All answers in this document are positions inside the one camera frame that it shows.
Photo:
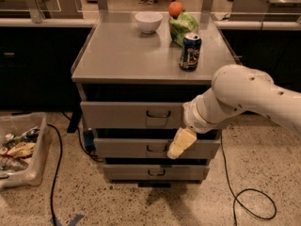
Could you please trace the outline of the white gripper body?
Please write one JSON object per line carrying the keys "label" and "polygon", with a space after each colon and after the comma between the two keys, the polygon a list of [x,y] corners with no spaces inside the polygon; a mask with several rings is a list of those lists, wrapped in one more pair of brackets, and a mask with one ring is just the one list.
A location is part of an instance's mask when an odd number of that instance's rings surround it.
{"label": "white gripper body", "polygon": [[239,109],[217,100],[212,89],[182,105],[183,123],[199,134],[222,128],[226,120],[239,114]]}

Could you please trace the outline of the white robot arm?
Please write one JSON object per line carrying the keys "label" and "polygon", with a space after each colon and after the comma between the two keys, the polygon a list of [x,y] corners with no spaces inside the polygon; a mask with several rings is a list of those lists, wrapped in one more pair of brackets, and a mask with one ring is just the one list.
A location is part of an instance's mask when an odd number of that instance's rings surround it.
{"label": "white robot arm", "polygon": [[218,69],[211,87],[182,105],[183,126],[166,155],[176,159],[205,134],[246,111],[301,135],[301,93],[279,87],[265,72],[230,64]]}

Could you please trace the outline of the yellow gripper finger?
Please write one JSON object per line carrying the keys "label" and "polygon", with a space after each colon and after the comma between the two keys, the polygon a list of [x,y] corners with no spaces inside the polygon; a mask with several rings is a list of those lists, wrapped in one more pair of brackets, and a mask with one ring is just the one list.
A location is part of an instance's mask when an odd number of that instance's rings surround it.
{"label": "yellow gripper finger", "polygon": [[171,159],[176,159],[196,140],[196,132],[190,128],[180,128],[171,142],[166,155]]}

